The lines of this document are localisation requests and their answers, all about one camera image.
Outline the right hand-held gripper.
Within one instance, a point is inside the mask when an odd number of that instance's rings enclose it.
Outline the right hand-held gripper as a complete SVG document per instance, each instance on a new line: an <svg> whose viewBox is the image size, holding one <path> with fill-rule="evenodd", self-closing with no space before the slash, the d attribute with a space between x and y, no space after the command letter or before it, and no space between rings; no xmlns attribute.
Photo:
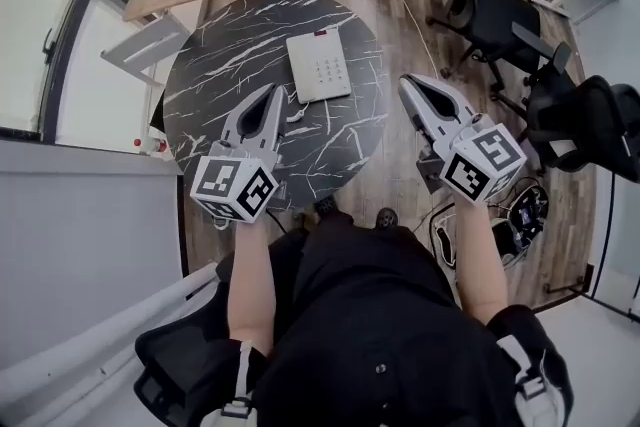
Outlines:
<svg viewBox="0 0 640 427"><path fill-rule="evenodd" d="M415 130L426 138L416 166L430 192L446 186L472 204L486 202L526 163L509 130L484 113L474 115L448 83L408 73L399 81L399 95Z"/></svg>

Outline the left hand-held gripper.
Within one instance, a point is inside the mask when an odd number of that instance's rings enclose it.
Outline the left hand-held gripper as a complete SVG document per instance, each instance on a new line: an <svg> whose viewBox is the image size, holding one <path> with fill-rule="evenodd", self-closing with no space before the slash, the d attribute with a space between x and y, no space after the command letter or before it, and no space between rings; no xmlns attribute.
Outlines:
<svg viewBox="0 0 640 427"><path fill-rule="evenodd" d="M285 88L267 84L229 112L209 154L200 158L190 197L216 221L253 223L281 187L274 170Z"/></svg>

